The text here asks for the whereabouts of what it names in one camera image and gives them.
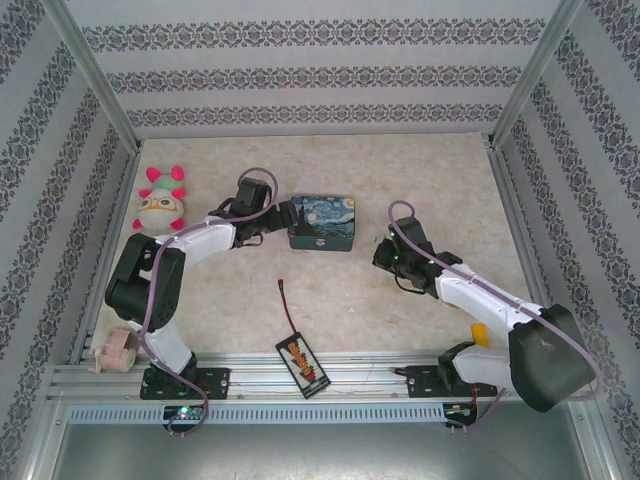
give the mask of stuffed toy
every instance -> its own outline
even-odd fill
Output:
[[[138,207],[133,228],[164,230],[169,227],[182,230],[184,206],[180,201],[187,194],[184,188],[184,170],[176,165],[171,173],[162,173],[154,167],[147,168],[151,189],[140,190],[142,202]]]

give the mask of starry night tin box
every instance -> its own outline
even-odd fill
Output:
[[[289,244],[297,250],[349,252],[356,234],[356,202],[336,195],[294,195],[298,222],[289,227]]]

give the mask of plush toy face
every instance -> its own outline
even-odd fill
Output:
[[[164,189],[151,191],[142,199],[138,207],[140,226],[149,230],[164,230],[170,227],[176,229],[178,224],[182,223],[182,215],[184,215],[182,202],[169,190]]]

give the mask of wall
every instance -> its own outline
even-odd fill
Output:
[[[481,131],[558,0],[72,0],[141,138]]]
[[[69,357],[128,155],[42,5],[0,2],[0,479]]]
[[[627,478],[640,477],[639,25],[637,3],[585,2],[502,145],[547,290],[604,370]]]

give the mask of van gogh painting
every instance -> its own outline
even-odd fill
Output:
[[[355,236],[355,201],[351,197],[295,195],[291,201],[298,211],[298,223],[290,237],[345,239]]]

